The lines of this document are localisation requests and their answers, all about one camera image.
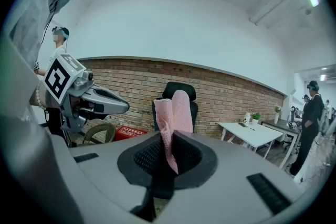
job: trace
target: headrest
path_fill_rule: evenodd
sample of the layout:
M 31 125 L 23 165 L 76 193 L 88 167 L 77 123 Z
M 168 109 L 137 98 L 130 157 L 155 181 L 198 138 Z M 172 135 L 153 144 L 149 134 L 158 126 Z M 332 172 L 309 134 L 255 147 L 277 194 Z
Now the headrest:
M 185 91 L 188 94 L 190 101 L 196 100 L 196 91 L 194 87 L 179 82 L 168 82 L 166 88 L 164 89 L 162 97 L 172 99 L 175 91 L 177 90 Z

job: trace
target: black vent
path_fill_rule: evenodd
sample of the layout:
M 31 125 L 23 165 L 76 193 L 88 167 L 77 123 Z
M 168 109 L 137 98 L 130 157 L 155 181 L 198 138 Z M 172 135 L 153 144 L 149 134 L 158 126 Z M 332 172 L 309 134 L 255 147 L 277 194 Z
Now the black vent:
M 93 159 L 97 157 L 99 157 L 97 153 L 89 153 L 85 155 L 76 156 L 73 158 L 75 159 L 76 163 L 81 163 L 81 162 L 88 161 L 89 159 Z
M 161 150 L 164 150 L 161 141 L 155 141 L 153 144 L 137 152 L 134 156 L 134 161 L 145 172 L 153 175 L 154 170 L 159 164 Z
M 202 159 L 202 152 L 179 136 L 174 136 L 173 155 L 176 159 L 179 175 L 196 167 Z
M 263 174 L 254 174 L 246 178 L 274 215 L 290 206 L 286 197 Z

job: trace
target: red box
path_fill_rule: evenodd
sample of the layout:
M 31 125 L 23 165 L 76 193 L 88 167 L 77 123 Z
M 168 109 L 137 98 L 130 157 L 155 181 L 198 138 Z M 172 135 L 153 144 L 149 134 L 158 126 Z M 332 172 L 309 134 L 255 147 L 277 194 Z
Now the red box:
M 143 135 L 143 134 L 146 134 L 146 133 L 147 133 L 146 131 L 141 131 L 141 130 L 130 128 L 130 127 L 127 127 L 127 126 L 121 126 L 115 132 L 115 137 L 114 137 L 113 141 L 120 141 L 120 140 L 124 140 L 124 139 L 127 139 L 127 138 L 132 138 L 132 137 L 135 137 L 135 136 Z

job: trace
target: brick wall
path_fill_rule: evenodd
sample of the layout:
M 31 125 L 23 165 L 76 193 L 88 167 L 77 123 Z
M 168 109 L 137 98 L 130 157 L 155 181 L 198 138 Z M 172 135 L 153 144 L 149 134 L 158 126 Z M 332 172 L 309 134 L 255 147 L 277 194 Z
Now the brick wall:
M 117 127 L 126 125 L 154 130 L 152 101 L 162 97 L 169 81 L 192 85 L 196 90 L 198 115 L 195 132 L 220 137 L 218 122 L 239 122 L 246 112 L 260 112 L 261 119 L 274 119 L 274 105 L 284 96 L 256 83 L 207 69 L 139 59 L 83 60 L 93 71 L 95 83 L 116 91 L 130 104 L 125 114 L 109 115 Z

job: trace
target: potted plant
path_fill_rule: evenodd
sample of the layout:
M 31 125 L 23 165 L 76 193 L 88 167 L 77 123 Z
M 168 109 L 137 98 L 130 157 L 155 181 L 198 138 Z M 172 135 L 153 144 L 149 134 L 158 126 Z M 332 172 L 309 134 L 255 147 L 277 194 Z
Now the potted plant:
M 275 118 L 274 118 L 274 123 L 277 124 L 279 120 L 279 114 L 282 112 L 282 107 L 279 105 L 276 105 L 274 107 L 274 111 L 276 112 Z
M 261 115 L 259 112 L 257 114 L 252 115 L 252 125 L 257 125 L 260 118 Z

